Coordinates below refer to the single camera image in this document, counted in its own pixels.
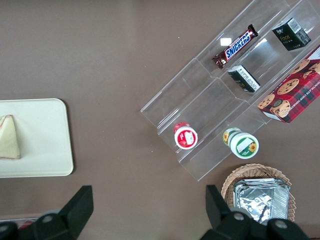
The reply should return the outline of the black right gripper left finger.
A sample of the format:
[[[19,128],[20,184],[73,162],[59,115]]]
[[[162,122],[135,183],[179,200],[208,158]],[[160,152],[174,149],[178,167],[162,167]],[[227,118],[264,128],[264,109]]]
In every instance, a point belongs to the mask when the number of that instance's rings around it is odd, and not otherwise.
[[[93,189],[82,186],[58,212],[38,218],[23,229],[25,240],[76,240],[94,211]]]

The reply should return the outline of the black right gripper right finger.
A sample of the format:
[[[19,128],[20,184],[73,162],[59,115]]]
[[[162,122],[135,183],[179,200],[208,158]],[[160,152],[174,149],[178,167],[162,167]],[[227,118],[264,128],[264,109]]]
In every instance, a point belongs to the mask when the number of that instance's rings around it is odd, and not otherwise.
[[[211,224],[200,240],[268,240],[267,227],[246,213],[230,210],[215,185],[207,185],[205,207]]]

